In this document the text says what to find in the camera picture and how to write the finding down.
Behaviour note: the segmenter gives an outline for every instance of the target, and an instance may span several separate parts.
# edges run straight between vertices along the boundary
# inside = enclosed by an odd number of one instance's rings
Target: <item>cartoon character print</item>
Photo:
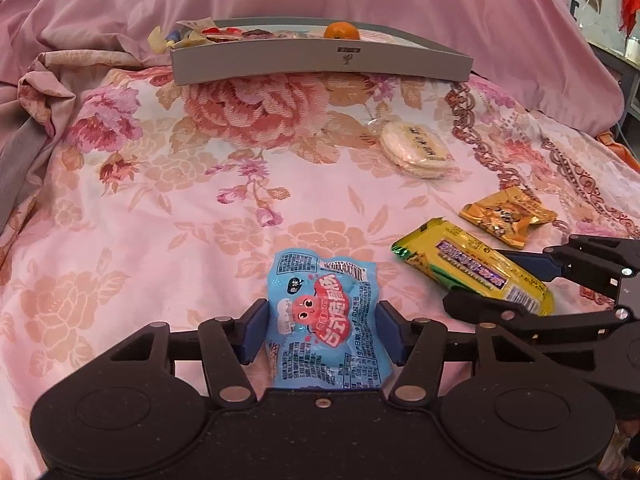
[[[316,293],[292,301],[293,321],[307,325],[310,332],[325,344],[336,348],[351,332],[349,298],[335,274],[327,274],[314,283]]]

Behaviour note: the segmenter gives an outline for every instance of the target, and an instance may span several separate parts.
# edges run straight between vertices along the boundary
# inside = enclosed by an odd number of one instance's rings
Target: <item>nutrition label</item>
[[[311,343],[294,341],[281,352],[284,380],[312,377],[335,386],[335,373],[322,362],[320,354],[311,351]]]
[[[359,285],[359,294],[353,298],[350,316],[354,331],[353,343],[356,347],[357,357],[374,359],[376,357],[376,350],[373,345],[373,334],[367,322],[369,302],[371,301],[371,284],[364,282]]]
[[[310,254],[286,253],[278,261],[277,274],[287,272],[316,272],[318,270],[318,259]]]
[[[344,355],[344,388],[377,388],[380,386],[378,360],[375,358]]]

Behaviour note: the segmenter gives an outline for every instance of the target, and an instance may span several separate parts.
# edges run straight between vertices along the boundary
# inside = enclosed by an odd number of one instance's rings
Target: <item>gray tray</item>
[[[219,27],[304,30],[326,27],[320,18],[237,18],[216,20]],[[360,30],[382,32],[396,43],[325,38],[233,41],[171,51],[178,85],[230,77],[287,72],[371,72],[467,81],[473,59],[465,54],[394,28],[352,22]]]

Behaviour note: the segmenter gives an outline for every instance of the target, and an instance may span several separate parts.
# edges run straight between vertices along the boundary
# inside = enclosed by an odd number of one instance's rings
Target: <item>wall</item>
[[[588,40],[619,52],[625,51],[625,37],[618,30],[620,27],[620,0],[602,0],[600,13],[590,5],[580,2],[575,15],[582,23],[582,34]],[[640,27],[636,26],[634,34],[640,34]]]

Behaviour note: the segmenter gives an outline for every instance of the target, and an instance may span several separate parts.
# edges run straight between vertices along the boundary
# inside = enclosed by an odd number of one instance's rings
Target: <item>floral bedspread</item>
[[[40,98],[47,89],[25,84],[21,93],[54,130]],[[277,250],[374,261],[382,298],[407,318],[469,330],[447,319],[443,290],[390,251],[426,219],[444,216],[501,247],[457,214],[520,186],[559,214],[530,234],[527,250],[570,233],[640,237],[640,176],[475,76],[450,84],[290,74],[180,88],[168,67],[114,68],[79,102],[28,216],[16,212],[15,232],[3,234],[11,241],[0,259],[3,480],[33,479],[43,467],[27,421],[44,390],[151,321],[190,330],[239,316],[265,296]],[[399,173],[375,139],[397,118],[437,131],[460,174]],[[559,312],[610,305],[563,280],[552,288]],[[264,355],[247,368],[258,391],[267,370]],[[178,364],[177,373],[204,391],[197,365]],[[447,365],[443,390],[466,373]]]

